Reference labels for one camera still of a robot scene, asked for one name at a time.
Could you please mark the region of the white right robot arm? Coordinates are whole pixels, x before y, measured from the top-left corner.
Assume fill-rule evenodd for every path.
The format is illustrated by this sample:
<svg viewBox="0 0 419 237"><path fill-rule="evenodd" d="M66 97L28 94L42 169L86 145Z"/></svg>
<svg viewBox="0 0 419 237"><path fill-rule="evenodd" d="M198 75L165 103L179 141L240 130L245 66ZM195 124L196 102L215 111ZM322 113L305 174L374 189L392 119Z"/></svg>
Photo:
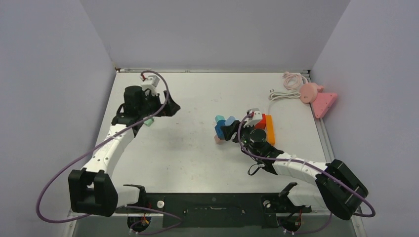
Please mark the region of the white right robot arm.
<svg viewBox="0 0 419 237"><path fill-rule="evenodd" d="M285 211L297 206L320 207L342 220L349 220L369 194L366 186L338 159L327 163L292 156L268 143L264 130L241 126L238 120L231 125L216 125L215 131L219 139L238 143L259 168L315 187L314 190L291 188L285 191L279 198L279 205Z"/></svg>

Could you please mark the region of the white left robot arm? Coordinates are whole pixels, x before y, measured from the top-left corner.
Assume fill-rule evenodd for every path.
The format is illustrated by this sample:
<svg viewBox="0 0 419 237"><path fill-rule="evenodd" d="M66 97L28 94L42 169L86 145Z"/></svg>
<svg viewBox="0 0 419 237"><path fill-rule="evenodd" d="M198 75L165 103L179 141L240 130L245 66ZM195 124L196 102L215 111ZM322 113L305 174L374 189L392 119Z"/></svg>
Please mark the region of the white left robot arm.
<svg viewBox="0 0 419 237"><path fill-rule="evenodd" d="M118 107L105 140L80 170L72 170L68 176L73 212L110 217L126 205L134 212L145 210L144 187L132 184L115 186L112 174L145 121L153 117L172 117L180 110L168 90L164 91L164 96L165 100L161 102L154 89L125 88L124 102Z"/></svg>

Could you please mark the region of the teal plug charger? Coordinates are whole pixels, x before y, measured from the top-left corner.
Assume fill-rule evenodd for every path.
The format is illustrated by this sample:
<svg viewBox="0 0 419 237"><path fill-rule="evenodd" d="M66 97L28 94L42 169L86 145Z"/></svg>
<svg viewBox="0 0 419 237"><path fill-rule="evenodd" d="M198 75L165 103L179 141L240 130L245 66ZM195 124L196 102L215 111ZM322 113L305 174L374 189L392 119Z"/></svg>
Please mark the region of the teal plug charger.
<svg viewBox="0 0 419 237"><path fill-rule="evenodd" d="M216 115L215 116L215 122L218 123L219 121L225 120L225 117L222 115Z"/></svg>

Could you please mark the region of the light blue plug charger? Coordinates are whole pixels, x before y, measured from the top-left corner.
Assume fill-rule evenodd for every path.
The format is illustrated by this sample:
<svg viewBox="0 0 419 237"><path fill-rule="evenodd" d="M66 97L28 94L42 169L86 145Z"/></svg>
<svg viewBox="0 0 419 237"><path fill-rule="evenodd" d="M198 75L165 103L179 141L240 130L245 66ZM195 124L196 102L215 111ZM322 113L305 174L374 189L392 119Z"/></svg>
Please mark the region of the light blue plug charger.
<svg viewBox="0 0 419 237"><path fill-rule="evenodd" d="M234 116L230 116L226 119L225 121L225 126L230 126L231 124L233 124L233 122L236 120L236 118Z"/></svg>

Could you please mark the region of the pink brown plug charger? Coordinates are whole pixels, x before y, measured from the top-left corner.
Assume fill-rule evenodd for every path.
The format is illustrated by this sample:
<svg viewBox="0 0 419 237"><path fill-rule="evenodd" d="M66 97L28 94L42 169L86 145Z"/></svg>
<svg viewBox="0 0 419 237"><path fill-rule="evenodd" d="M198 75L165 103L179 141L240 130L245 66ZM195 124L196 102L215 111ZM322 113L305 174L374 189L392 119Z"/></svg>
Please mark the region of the pink brown plug charger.
<svg viewBox="0 0 419 237"><path fill-rule="evenodd" d="M222 144L223 140L221 140L217 135L214 136L214 140L216 144Z"/></svg>

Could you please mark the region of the light green plug charger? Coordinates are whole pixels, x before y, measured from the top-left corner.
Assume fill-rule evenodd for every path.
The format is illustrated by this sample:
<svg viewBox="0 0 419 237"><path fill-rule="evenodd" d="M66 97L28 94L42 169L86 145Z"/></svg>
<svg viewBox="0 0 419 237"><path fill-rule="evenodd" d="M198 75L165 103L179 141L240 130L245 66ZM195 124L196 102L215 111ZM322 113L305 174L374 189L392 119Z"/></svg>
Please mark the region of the light green plug charger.
<svg viewBox="0 0 419 237"><path fill-rule="evenodd" d="M144 125L146 125L147 127L150 127L153 123L154 123L154 118L150 118L146 121L144 121Z"/></svg>

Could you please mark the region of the blue cube socket adapter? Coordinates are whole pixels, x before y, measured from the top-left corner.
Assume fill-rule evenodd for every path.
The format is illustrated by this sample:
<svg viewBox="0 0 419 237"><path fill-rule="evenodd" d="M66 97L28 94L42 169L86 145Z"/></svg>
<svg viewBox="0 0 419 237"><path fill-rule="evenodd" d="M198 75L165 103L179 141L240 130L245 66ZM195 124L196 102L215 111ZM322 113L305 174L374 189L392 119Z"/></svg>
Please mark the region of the blue cube socket adapter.
<svg viewBox="0 0 419 237"><path fill-rule="evenodd" d="M220 140L225 140L225 136L222 130L222 127L225 126L225 122L226 120L224 119L218 120L216 122L216 126L214 127L216 131L216 135Z"/></svg>

